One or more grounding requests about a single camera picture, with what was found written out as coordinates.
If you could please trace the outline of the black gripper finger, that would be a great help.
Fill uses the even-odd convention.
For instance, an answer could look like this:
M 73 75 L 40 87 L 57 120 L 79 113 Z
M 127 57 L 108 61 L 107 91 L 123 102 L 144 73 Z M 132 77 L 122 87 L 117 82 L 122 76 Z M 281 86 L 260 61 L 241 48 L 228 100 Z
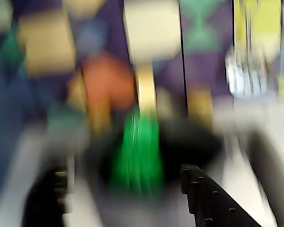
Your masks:
M 181 191 L 197 227 L 261 227 L 217 182 L 194 165 L 181 166 Z
M 42 173 L 26 199 L 25 226 L 63 227 L 67 186 L 66 167 L 54 167 Z

